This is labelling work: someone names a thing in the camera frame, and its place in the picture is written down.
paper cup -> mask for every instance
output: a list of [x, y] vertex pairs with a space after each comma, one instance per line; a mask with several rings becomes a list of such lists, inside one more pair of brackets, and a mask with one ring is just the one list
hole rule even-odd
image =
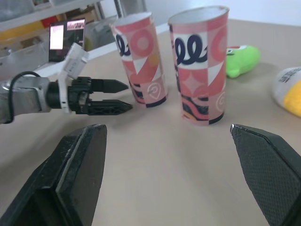
[[168, 20], [181, 114], [196, 125], [218, 122], [224, 115], [227, 7], [188, 10]]
[[111, 30], [136, 102], [147, 108], [165, 102], [167, 89], [151, 13], [120, 18]]

white wall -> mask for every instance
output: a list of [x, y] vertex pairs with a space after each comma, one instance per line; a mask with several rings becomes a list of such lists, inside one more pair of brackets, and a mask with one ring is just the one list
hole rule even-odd
[[[230, 18], [274, 24], [301, 25], [301, 0], [145, 0], [156, 25], [175, 13], [204, 5], [230, 7]], [[115, 15], [113, 0], [102, 3], [105, 14]]]

green plush toy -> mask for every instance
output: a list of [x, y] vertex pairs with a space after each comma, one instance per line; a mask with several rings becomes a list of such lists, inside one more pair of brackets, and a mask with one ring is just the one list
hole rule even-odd
[[260, 60], [260, 51], [253, 46], [227, 48], [227, 76], [234, 79], [255, 68]]

cable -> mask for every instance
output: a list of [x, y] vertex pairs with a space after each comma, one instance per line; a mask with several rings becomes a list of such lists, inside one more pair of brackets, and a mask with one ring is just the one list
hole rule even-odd
[[37, 73], [35, 72], [21, 72], [19, 74], [17, 74], [13, 79], [12, 81], [10, 82], [10, 86], [9, 86], [9, 90], [8, 90], [8, 110], [9, 110], [9, 117], [10, 119], [8, 121], [6, 121], [4, 124], [9, 124], [9, 123], [12, 123], [14, 121], [14, 118], [15, 118], [15, 113], [14, 113], [14, 105], [13, 105], [13, 88], [14, 88], [14, 84], [15, 82], [25, 76], [25, 75], [28, 75], [28, 74], [31, 74], [31, 75], [34, 75], [36, 77], [40, 77]]

white plush toy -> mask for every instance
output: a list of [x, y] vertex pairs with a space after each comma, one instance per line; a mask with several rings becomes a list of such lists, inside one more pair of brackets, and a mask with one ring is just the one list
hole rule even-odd
[[301, 67], [280, 72], [273, 81], [272, 93], [281, 107], [301, 117]]

